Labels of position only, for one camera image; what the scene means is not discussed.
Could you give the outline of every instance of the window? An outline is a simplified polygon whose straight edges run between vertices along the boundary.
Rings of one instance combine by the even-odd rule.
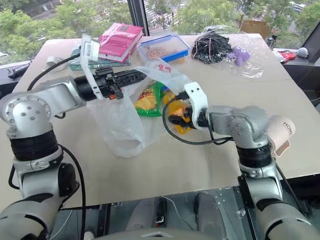
[[[101,35],[132,24],[127,0],[0,1],[0,65],[33,59],[49,39]]]
[[[306,0],[144,0],[150,35],[199,34],[204,27],[229,26],[239,32],[244,20],[264,21],[275,47],[298,49],[320,20],[320,1]]]

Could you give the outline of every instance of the black cable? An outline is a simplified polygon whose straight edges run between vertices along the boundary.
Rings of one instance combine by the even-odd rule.
[[[300,206],[300,204],[299,204],[299,200],[298,200],[298,198],[297,198],[294,190],[291,188],[288,180],[286,179],[284,173],[281,171],[279,165],[278,165],[277,163],[275,163],[275,164],[276,164],[276,169],[278,170],[278,172],[279,172],[280,176],[282,177],[284,183],[286,184],[287,188],[289,189],[289,191],[290,191],[290,193],[291,193],[291,195],[292,195],[292,197],[293,197],[293,199],[294,199],[294,201],[295,201],[295,204],[296,204],[298,210],[299,210],[303,215],[305,215],[303,209],[301,208],[301,206]]]
[[[63,199],[63,201],[62,201],[62,203],[61,203],[61,206],[62,206],[62,204],[64,204],[66,201],[68,201],[69,198],[71,198],[71,197],[76,193],[76,191],[78,191],[79,188],[80,188],[80,183],[76,182],[75,190],[74,190],[69,196],[67,196],[65,199]]]
[[[209,114],[209,124],[208,124],[208,129],[209,129],[209,132],[210,132],[210,137],[211,137],[211,140],[216,140],[215,138],[214,138],[214,128],[213,128],[213,126],[211,126],[211,123],[212,123],[212,116],[211,116],[211,114]],[[225,144],[225,143],[227,143],[227,142],[229,142],[229,141],[233,141],[233,139],[232,139],[232,137],[230,137],[230,139],[226,139],[226,140],[224,140],[224,141],[222,141],[222,142],[213,142],[215,145],[222,145],[222,144]]]
[[[8,179],[8,184],[13,189],[19,190],[20,188],[18,186],[14,185],[14,183],[12,182],[12,179],[14,178],[15,170],[16,170],[15,166],[12,165],[11,171],[10,171],[10,175],[9,175],[9,179]]]
[[[79,222],[78,222],[78,211],[76,211],[76,235],[79,240]]]
[[[185,144],[190,144],[190,145],[206,145],[206,144],[212,144],[212,143],[217,143],[218,145],[220,144],[223,144],[221,143],[220,141],[230,141],[232,140],[232,137],[222,137],[222,138],[218,138],[218,139],[213,139],[213,140],[208,140],[208,141],[200,141],[200,142],[194,142],[194,141],[187,141],[179,136],[177,136],[176,134],[174,134],[168,127],[167,125],[167,121],[166,121],[166,111],[167,111],[167,108],[168,106],[173,102],[173,101],[176,101],[178,100],[179,98],[176,96],[175,98],[171,99],[163,108],[163,111],[162,111],[162,121],[163,121],[163,125],[164,125],[164,128],[166,129],[166,131],[172,136],[174,137],[175,139],[178,139],[179,141],[185,143]]]
[[[64,119],[66,117],[66,113],[63,112],[62,113],[62,116],[59,116],[59,115],[54,115],[57,119]]]
[[[84,174],[82,172],[82,169],[80,167],[80,164],[77,160],[77,158],[73,155],[73,153],[67,149],[66,147],[59,144],[59,146],[62,148],[64,152],[66,152],[73,160],[76,169],[79,172],[80,177],[80,184],[81,184],[81,194],[82,194],[82,217],[81,217],[81,235],[80,240],[83,240],[85,237],[85,230],[86,230],[86,188],[85,188],[85,179]]]
[[[46,75],[48,72],[50,72],[51,70],[55,69],[56,67],[66,63],[66,62],[69,62],[70,60],[72,59],[76,59],[80,57],[80,53],[76,54],[76,55],[73,55],[73,56],[70,56],[66,59],[63,59],[62,61],[59,61],[57,62],[56,64],[52,65],[51,67],[48,67],[46,70],[44,70],[43,72],[41,72],[38,76],[35,77],[35,79],[32,80],[32,82],[30,83],[30,85],[28,86],[27,88],[27,91],[30,91],[34,85],[36,84],[36,82],[42,78],[44,75]]]

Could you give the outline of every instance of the plastic food container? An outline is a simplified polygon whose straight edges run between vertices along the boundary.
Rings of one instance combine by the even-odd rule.
[[[165,62],[180,59],[178,62],[183,63],[183,57],[189,54],[190,46],[178,35],[171,34],[150,41],[141,42],[137,46],[137,49],[140,57],[145,63],[149,60],[158,58]]]

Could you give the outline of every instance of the green foliage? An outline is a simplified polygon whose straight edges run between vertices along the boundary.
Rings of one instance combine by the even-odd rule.
[[[183,0],[170,0],[169,5],[171,8],[180,9],[180,5],[182,4]]]
[[[286,32],[297,17],[291,2],[301,3],[299,0],[266,0],[267,10],[264,20],[269,23],[270,34]]]
[[[22,5],[29,3],[29,0],[0,0],[0,10],[19,9]]]
[[[41,22],[32,20],[21,10],[12,13],[5,9],[0,12],[0,51],[7,53],[7,62],[33,58],[42,46],[40,39]]]
[[[304,43],[305,36],[293,32],[280,32],[277,35],[275,47],[282,49],[299,49]]]
[[[170,13],[166,0],[149,0],[148,9],[152,11],[153,15],[156,17],[157,24],[160,24],[163,30],[165,30],[167,23],[165,14]]]
[[[302,35],[307,36],[320,20],[320,2],[316,1],[306,6],[296,21],[296,27]]]
[[[190,0],[177,14],[174,29],[181,35],[199,34],[207,26],[235,27],[236,3],[228,0]]]
[[[254,19],[261,17],[265,11],[265,7],[262,5],[262,3],[255,3],[252,2],[250,6],[247,8],[247,15],[249,19]]]
[[[114,22],[132,24],[126,0],[64,0],[55,16],[44,20],[5,9],[0,12],[0,52],[8,57],[0,64],[34,58],[49,39],[80,38],[82,33],[98,37]]]

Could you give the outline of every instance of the cable connector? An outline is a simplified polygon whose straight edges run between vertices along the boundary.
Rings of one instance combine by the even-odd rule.
[[[189,99],[189,98],[190,97],[187,94],[187,92],[186,91],[182,91],[175,97],[175,100],[186,100],[186,99]]]

